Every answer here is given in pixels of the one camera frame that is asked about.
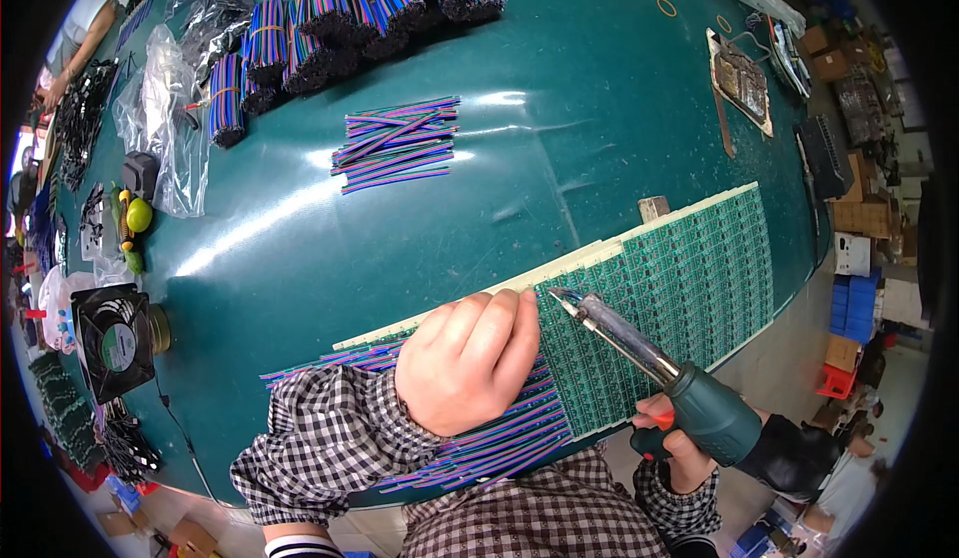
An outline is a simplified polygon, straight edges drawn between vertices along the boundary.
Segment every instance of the green circuit board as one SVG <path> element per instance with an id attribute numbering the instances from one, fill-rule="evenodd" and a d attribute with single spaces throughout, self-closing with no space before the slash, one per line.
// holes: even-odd
<path id="1" fill-rule="evenodd" d="M 540 280 L 540 352 L 576 438 L 617 425 L 660 391 L 635 365 L 574 321 L 548 288 L 594 291 L 682 364 L 709 368 L 773 318 L 773 273 L 760 189 L 744 186 L 622 239 L 622 252 Z M 408 336 L 394 328 L 367 343 Z"/>

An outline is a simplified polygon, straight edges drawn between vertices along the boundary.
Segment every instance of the soldering iron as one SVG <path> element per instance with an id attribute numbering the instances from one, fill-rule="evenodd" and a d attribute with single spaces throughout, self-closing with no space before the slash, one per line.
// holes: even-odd
<path id="1" fill-rule="evenodd" d="M 762 421 L 736 391 L 691 361 L 678 366 L 595 293 L 550 288 L 549 294 L 576 321 L 661 385 L 672 400 L 672 412 L 653 418 L 658 430 L 633 432 L 629 440 L 633 450 L 649 460 L 668 458 L 671 454 L 663 448 L 663 440 L 678 429 L 720 466 L 733 466 L 749 455 L 760 439 Z M 569 300 L 576 300 L 578 306 Z"/>

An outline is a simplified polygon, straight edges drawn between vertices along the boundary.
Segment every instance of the power cord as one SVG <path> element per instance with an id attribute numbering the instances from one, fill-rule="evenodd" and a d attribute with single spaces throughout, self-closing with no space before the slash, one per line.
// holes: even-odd
<path id="1" fill-rule="evenodd" d="M 186 450 L 190 453 L 190 459 L 193 460 L 193 466 L 197 469 L 197 475 L 199 479 L 203 481 L 203 487 L 206 488 L 206 492 L 210 495 L 210 498 L 213 499 L 213 502 L 217 505 L 220 505 L 220 501 L 217 500 L 217 497 L 213 495 L 213 490 L 210 489 L 210 484 L 206 482 L 206 477 L 203 475 L 203 469 L 199 466 L 199 461 L 197 459 L 197 453 L 193 449 L 193 442 L 190 441 L 190 436 L 186 434 L 185 429 L 176 420 L 173 410 L 170 409 L 170 396 L 163 393 L 163 390 L 160 389 L 160 373 L 153 369 L 153 381 L 156 383 L 156 393 L 160 396 L 160 402 L 163 405 L 163 408 L 167 409 L 167 414 L 170 415 L 170 418 L 174 420 L 176 428 L 180 430 L 180 434 L 183 435 L 183 442 L 186 444 Z"/>

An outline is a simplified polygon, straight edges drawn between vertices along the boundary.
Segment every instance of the checkered shirt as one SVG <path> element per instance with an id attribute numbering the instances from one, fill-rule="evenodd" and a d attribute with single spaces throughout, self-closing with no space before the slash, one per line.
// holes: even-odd
<path id="1" fill-rule="evenodd" d="M 273 389 L 270 432 L 230 468 L 259 525 L 315 523 L 347 495 L 426 465 L 446 440 L 418 427 L 392 372 L 311 369 Z M 600 444 L 517 479 L 405 506 L 402 556 L 666 556 L 708 544 L 721 519 L 718 471 L 692 494 L 670 492 L 666 463 L 642 461 L 635 501 L 613 480 Z"/>

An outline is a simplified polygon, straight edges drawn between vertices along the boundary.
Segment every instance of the lime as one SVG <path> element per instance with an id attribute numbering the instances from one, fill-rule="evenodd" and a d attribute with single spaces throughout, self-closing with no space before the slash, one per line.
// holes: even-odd
<path id="1" fill-rule="evenodd" d="M 133 233 L 147 230 L 153 219 L 153 209 L 143 198 L 134 198 L 126 209 L 126 226 Z"/>

